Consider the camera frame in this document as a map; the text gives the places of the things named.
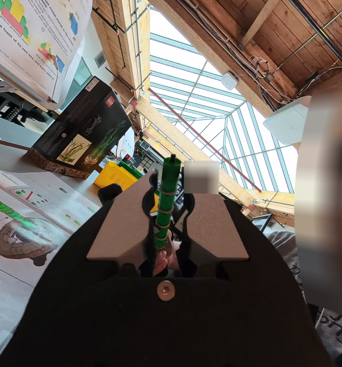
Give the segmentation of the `white hanging device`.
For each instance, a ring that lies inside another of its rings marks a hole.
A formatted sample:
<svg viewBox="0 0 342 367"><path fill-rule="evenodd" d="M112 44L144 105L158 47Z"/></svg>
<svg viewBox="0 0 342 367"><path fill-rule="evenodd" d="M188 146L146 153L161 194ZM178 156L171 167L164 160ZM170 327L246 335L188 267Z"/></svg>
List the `white hanging device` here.
<svg viewBox="0 0 342 367"><path fill-rule="evenodd" d="M281 143L289 145L302 141L311 96L300 97L268 116L263 125Z"/></svg>

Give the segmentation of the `green brick bamboo stalk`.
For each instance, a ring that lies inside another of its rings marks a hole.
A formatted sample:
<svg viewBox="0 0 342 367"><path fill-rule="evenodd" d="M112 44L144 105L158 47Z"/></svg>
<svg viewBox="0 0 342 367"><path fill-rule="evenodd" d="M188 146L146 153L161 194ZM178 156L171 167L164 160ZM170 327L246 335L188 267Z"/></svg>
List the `green brick bamboo stalk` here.
<svg viewBox="0 0 342 367"><path fill-rule="evenodd" d="M175 154L171 154L169 158L164 159L161 185L159 188L158 212L155 222L158 229L158 232L155 233L155 246L157 250L163 249L167 241L180 169L181 161L176 158Z"/></svg>

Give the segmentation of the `white ceiling box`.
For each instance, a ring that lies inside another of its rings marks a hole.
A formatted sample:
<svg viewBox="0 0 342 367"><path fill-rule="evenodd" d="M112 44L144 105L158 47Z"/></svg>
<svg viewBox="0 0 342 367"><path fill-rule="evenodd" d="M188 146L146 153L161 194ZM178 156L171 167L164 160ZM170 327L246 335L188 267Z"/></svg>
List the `white ceiling box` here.
<svg viewBox="0 0 342 367"><path fill-rule="evenodd" d="M221 77L221 83L222 85L228 89L228 90L233 90L234 88L236 88L237 84L238 84L238 79L236 76L234 76L232 74L232 72L228 71L226 72L222 77Z"/></svg>

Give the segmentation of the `dark bamboo set box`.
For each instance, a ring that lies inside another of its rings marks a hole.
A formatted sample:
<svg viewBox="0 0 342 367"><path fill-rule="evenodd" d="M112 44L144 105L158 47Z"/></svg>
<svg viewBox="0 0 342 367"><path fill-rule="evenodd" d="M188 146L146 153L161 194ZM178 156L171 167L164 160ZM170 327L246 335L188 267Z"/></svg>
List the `dark bamboo set box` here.
<svg viewBox="0 0 342 367"><path fill-rule="evenodd" d="M87 179L131 128L114 90L93 76L26 156L41 169Z"/></svg>

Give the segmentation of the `open instruction booklet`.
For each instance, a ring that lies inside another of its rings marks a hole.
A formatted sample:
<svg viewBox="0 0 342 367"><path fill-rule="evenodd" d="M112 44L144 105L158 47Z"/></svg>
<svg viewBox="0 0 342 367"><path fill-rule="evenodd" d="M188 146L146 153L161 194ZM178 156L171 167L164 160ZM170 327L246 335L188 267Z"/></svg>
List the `open instruction booklet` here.
<svg viewBox="0 0 342 367"><path fill-rule="evenodd" d="M50 261L99 208L52 173L0 171L0 353Z"/></svg>

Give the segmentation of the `red ceiling pipe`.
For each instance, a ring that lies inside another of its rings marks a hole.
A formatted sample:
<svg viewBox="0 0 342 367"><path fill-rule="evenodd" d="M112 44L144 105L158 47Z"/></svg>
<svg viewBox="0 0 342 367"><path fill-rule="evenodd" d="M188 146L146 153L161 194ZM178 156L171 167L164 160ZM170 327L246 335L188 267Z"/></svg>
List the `red ceiling pipe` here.
<svg viewBox="0 0 342 367"><path fill-rule="evenodd" d="M262 192L262 190L256 186L254 184L253 181L251 181L246 175L243 174L243 172L241 172L235 165L232 164L232 162L225 157L222 153L220 153L217 149L214 148L214 146L212 146L210 144L210 142L208 142L201 134L199 134L182 116L180 116L179 113L177 113L168 103L166 103L164 101L164 99L162 99L155 91L153 91L151 88L149 88L149 91L151 94L153 94L160 103L162 103L165 107L167 107L176 117L178 117L181 122L183 122L183 124L185 126L187 126L187 128L189 128L200 140L202 140L205 145L208 146L208 148L210 150L212 150L215 154L217 154L219 156L219 158L221 158L222 160L224 160L231 168L233 168L233 170L235 170L243 179L245 179L247 182L250 183L250 185L257 190L258 192Z"/></svg>

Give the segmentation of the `person's right hand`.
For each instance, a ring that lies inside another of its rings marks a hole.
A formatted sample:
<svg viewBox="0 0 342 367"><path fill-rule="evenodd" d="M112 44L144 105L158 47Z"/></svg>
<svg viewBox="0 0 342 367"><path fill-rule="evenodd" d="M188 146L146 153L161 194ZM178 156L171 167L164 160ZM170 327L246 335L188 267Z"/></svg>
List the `person's right hand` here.
<svg viewBox="0 0 342 367"><path fill-rule="evenodd" d="M157 251L156 262L154 266L153 275L157 276L166 267L170 270L179 271L179 265L177 260L176 251L179 249L181 242L168 241L168 243L160 250Z"/></svg>

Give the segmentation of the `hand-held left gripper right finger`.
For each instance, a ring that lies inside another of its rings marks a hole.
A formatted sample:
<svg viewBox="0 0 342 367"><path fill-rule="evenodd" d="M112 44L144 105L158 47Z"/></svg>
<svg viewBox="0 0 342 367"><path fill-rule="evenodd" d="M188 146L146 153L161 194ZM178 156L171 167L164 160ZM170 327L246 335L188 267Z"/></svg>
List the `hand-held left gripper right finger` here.
<svg viewBox="0 0 342 367"><path fill-rule="evenodd" d="M205 267L212 276L220 264L249 259L235 224L219 194L184 194L187 211L177 250L180 274L193 278Z"/></svg>

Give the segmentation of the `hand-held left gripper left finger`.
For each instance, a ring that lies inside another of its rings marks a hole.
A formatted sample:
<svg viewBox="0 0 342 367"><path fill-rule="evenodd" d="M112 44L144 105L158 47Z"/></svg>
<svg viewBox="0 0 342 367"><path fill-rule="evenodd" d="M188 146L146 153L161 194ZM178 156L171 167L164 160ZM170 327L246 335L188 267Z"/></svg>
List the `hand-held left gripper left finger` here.
<svg viewBox="0 0 342 367"><path fill-rule="evenodd" d="M90 261L133 264L141 276L152 277L157 249L150 210L155 206L158 170L150 170L114 198L86 255Z"/></svg>

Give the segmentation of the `green plastic bin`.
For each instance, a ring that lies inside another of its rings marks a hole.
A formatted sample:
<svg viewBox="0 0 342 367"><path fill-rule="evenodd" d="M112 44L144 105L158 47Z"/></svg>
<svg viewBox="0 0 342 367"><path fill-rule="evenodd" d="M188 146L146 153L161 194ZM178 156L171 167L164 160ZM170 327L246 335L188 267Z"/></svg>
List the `green plastic bin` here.
<svg viewBox="0 0 342 367"><path fill-rule="evenodd" d="M140 179L141 177L143 177L143 174L139 170L137 170L133 166L131 167L130 165L128 165L127 163L125 163L123 161L120 161L118 166L120 168L123 168L126 172L130 173L137 180Z"/></svg>

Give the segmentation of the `grey desk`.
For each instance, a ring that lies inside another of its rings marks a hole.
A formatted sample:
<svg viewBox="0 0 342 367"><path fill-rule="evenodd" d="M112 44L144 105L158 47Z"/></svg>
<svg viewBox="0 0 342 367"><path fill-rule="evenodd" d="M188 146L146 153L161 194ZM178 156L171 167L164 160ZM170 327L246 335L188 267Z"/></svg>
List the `grey desk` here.
<svg viewBox="0 0 342 367"><path fill-rule="evenodd" d="M26 156L28 149L40 137L39 134L13 123L5 122L0 118L0 137L0 171L18 173L48 172L40 169ZM66 182L91 202L101 206L97 195L99 188L94 184L99 175L98 172L93 172L88 179L74 178L58 173L52 174Z"/></svg>

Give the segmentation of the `black table frame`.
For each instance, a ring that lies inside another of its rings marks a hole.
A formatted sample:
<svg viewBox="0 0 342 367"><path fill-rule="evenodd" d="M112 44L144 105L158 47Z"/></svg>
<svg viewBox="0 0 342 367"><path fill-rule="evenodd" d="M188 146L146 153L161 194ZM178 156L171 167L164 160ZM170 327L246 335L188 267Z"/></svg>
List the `black table frame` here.
<svg viewBox="0 0 342 367"><path fill-rule="evenodd" d="M23 126L27 119L49 124L59 113L47 110L7 81L0 80L0 117Z"/></svg>

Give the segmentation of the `yellow plastic bin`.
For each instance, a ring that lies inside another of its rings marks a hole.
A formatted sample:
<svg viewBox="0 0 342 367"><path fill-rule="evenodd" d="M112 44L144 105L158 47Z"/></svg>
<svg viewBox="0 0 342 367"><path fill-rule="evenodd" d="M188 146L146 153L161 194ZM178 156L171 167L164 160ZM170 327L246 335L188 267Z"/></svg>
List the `yellow plastic bin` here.
<svg viewBox="0 0 342 367"><path fill-rule="evenodd" d="M146 175L137 180L118 164L109 162L96 178L95 185L101 189L112 183L119 184L123 192L113 200L114 209L120 214L143 215L142 200L146 194L151 195L145 205L145 208L149 209L147 213L155 213L158 210L159 194L155 193L158 189L157 181L157 169L149 170Z"/></svg>

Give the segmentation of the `large white poster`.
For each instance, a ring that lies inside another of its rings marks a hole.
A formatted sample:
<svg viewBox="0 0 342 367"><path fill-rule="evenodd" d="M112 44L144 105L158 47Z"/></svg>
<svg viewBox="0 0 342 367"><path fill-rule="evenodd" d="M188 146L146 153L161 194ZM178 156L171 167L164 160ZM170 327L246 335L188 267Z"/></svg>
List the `large white poster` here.
<svg viewBox="0 0 342 367"><path fill-rule="evenodd" d="M61 108L91 0L0 0L0 77L42 107Z"/></svg>

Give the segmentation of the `white instruction board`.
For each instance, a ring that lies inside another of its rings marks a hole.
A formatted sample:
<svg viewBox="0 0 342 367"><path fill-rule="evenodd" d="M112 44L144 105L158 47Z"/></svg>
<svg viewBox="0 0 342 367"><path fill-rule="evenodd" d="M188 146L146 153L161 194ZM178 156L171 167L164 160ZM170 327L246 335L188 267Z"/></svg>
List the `white instruction board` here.
<svg viewBox="0 0 342 367"><path fill-rule="evenodd" d="M126 155L133 157L134 149L135 149L135 133L133 128L130 127L118 142L116 149L116 156L120 160L122 160Z"/></svg>

